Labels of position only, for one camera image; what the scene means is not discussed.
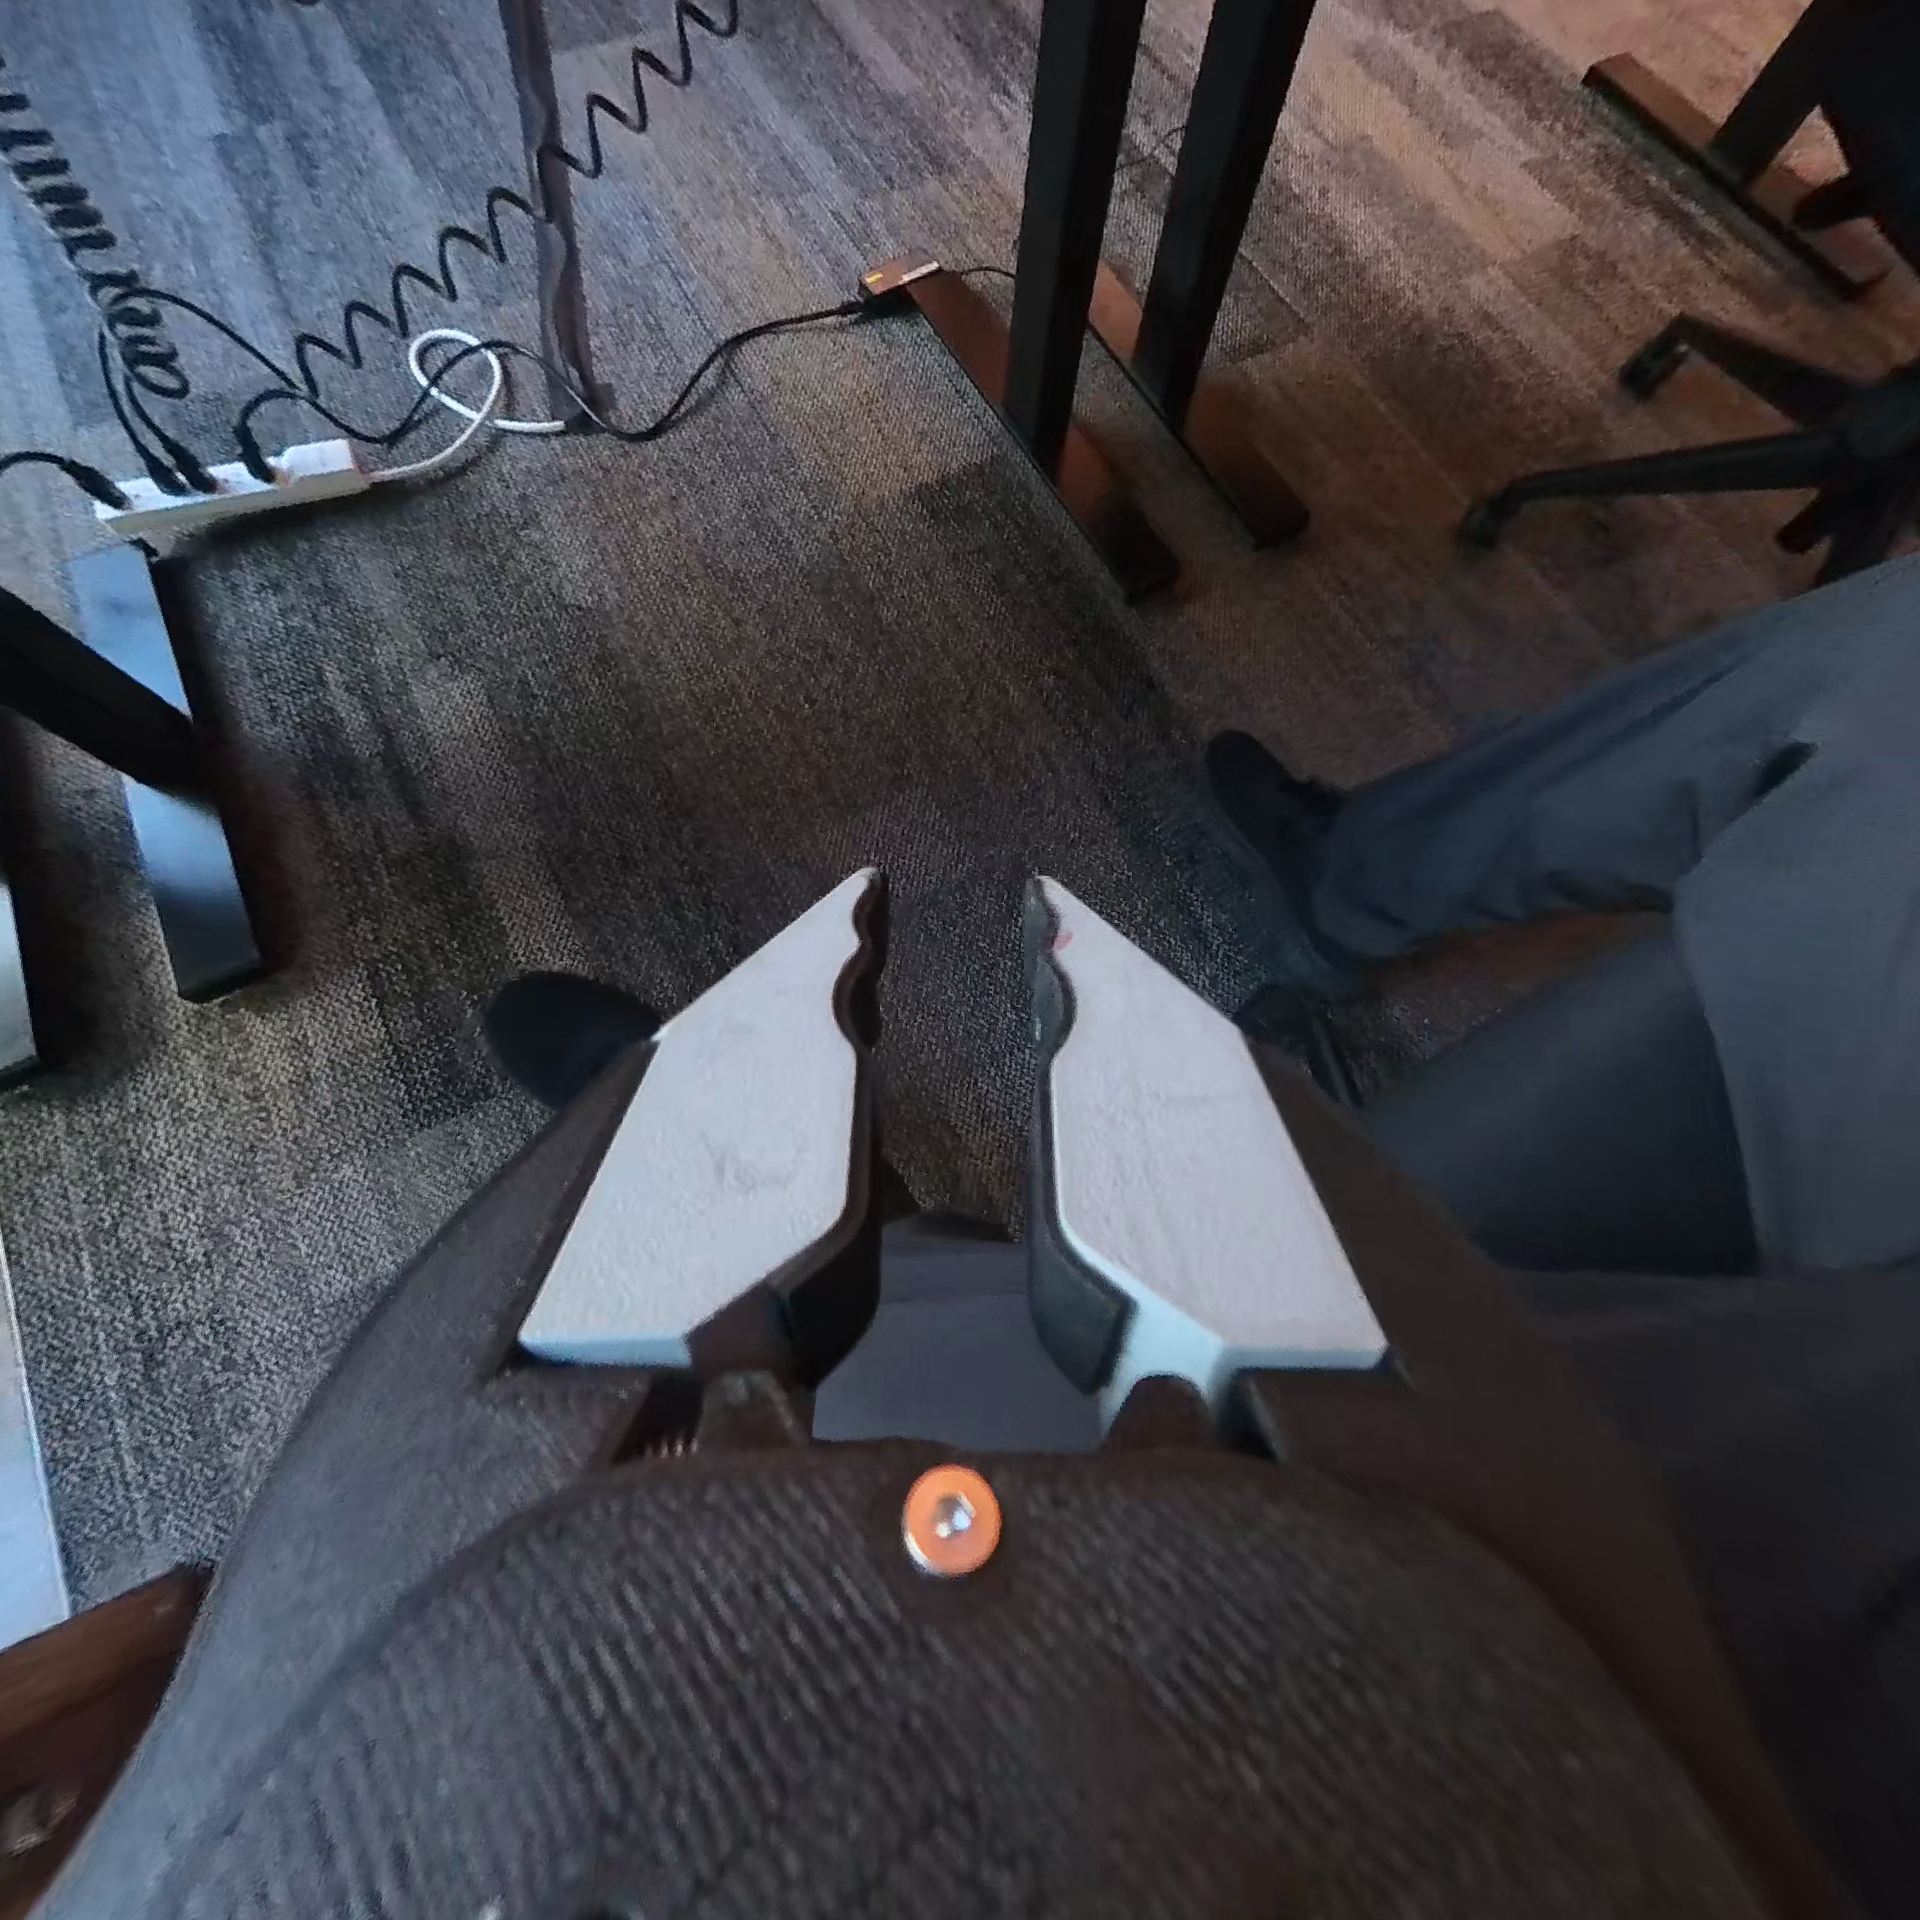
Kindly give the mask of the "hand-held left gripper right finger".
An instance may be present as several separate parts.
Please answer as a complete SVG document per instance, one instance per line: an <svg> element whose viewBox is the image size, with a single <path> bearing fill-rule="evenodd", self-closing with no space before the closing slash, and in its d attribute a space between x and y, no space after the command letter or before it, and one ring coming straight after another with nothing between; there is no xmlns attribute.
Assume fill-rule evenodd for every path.
<svg viewBox="0 0 1920 1920"><path fill-rule="evenodd" d="M1386 1336L1247 1034L1058 880L1027 883L1023 940L1027 1304L1098 1432L1141 1380L1218 1425L1250 1371L1376 1371Z"/></svg>

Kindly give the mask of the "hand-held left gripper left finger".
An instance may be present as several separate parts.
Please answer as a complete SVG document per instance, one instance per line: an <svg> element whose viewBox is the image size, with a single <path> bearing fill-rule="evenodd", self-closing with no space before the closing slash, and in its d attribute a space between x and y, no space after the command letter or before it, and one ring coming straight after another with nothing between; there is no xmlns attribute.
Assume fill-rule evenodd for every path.
<svg viewBox="0 0 1920 1920"><path fill-rule="evenodd" d="M539 1362L817 1380L865 1330L874 1094L856 999L883 880L856 869L659 1027L520 1345Z"/></svg>

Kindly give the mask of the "black brown desk foot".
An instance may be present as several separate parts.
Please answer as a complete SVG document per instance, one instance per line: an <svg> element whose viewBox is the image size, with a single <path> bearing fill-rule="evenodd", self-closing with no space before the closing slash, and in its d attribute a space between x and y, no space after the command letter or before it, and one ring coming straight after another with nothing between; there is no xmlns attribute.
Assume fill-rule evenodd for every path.
<svg viewBox="0 0 1920 1920"><path fill-rule="evenodd" d="M1809 4L1719 122L1631 57L1580 85L1836 297L1884 278L1830 242L1859 221L1917 272L1917 4Z"/></svg>

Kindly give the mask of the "person's dark clothed body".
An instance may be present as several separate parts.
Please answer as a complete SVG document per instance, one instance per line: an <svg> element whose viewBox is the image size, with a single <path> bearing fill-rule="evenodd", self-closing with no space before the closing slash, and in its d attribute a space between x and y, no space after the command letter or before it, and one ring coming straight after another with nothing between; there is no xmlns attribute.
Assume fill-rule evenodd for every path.
<svg viewBox="0 0 1920 1920"><path fill-rule="evenodd" d="M1311 907L1359 967L1669 916L1752 1280L1534 1280L1681 1494L1823 1845L1917 1918L1917 559L1757 610L1345 794Z"/></svg>

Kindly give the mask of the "white power strip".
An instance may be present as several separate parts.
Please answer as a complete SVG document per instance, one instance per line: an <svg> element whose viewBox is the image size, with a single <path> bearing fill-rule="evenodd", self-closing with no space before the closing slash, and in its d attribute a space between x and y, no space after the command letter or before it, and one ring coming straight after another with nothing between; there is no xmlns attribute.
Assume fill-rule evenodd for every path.
<svg viewBox="0 0 1920 1920"><path fill-rule="evenodd" d="M117 538L185 535L214 524L266 517L372 491L372 475L350 441L291 445L266 459L262 479L243 464L207 467L207 492L163 492L149 477L121 485L124 508L95 503L92 513Z"/></svg>

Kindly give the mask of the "black desk leg frame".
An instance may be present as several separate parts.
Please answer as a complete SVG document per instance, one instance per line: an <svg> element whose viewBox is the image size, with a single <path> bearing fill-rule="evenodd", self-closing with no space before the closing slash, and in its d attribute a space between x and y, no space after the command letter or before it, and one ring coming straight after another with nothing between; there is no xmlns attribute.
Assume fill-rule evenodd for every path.
<svg viewBox="0 0 1920 1920"><path fill-rule="evenodd" d="M4 722L114 775L173 990L218 1005L266 976L266 949L167 565L144 543L87 551L67 565L67 592L79 627L4 592Z"/></svg>
<svg viewBox="0 0 1920 1920"><path fill-rule="evenodd" d="M1212 6L1150 283L1137 297L1100 250L1141 18L1141 4L1040 6L1007 321L935 257L895 257L857 283L865 305L915 308L1130 603L1170 587L1177 561L1073 416L1088 340L1257 548L1308 528L1308 508L1262 447L1250 403L1204 363L1317 4Z"/></svg>

